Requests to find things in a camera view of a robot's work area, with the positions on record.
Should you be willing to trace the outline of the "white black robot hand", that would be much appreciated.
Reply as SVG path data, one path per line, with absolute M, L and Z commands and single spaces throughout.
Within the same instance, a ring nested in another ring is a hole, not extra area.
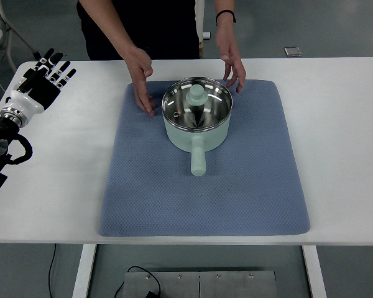
M 46 69 L 51 72 L 57 63 L 63 58 L 63 53 L 50 48 L 47 53 L 35 64 L 35 69 L 29 68 L 22 79 L 14 86 L 10 96 L 6 99 L 0 116 L 9 118 L 19 127 L 25 127 L 36 114 L 47 110 L 54 102 L 62 89 L 76 73 L 72 68 L 63 78 L 55 84 L 63 72 L 70 66 L 70 61 L 64 62 L 50 77 L 46 75 Z

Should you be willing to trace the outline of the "person's right forearm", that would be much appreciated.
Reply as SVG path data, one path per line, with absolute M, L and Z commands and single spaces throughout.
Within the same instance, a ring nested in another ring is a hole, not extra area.
M 122 58 L 137 50 L 110 0 L 81 0 L 81 6 Z

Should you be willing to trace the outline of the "person's left forearm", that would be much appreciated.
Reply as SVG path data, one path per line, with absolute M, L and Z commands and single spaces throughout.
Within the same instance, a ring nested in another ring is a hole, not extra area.
M 214 0 L 216 25 L 233 25 L 236 23 L 234 14 L 235 0 Z

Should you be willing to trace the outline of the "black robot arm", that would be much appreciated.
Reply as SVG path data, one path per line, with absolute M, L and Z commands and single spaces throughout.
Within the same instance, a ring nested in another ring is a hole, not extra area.
M 32 157 L 32 145 L 19 131 L 36 114 L 46 111 L 56 100 L 62 88 L 76 73 L 65 61 L 56 71 L 53 69 L 63 58 L 63 53 L 50 49 L 33 68 L 28 69 L 15 84 L 10 96 L 0 110 L 0 188 L 7 176 L 2 169 L 7 165 L 19 165 Z

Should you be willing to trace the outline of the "person's right hand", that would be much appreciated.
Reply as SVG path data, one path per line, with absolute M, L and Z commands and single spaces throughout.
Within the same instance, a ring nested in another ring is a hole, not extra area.
M 147 114 L 154 116 L 157 107 L 147 92 L 147 78 L 153 74 L 152 61 L 145 51 L 131 45 L 123 54 L 134 86 L 136 104 Z

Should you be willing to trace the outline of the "person's left hand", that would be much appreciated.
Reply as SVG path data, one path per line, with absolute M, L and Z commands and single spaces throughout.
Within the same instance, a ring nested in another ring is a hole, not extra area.
M 246 82 L 246 70 L 241 60 L 233 23 L 218 23 L 215 39 L 220 59 L 224 62 L 223 80 L 226 87 L 230 88 L 236 84 L 236 92 L 241 93 Z

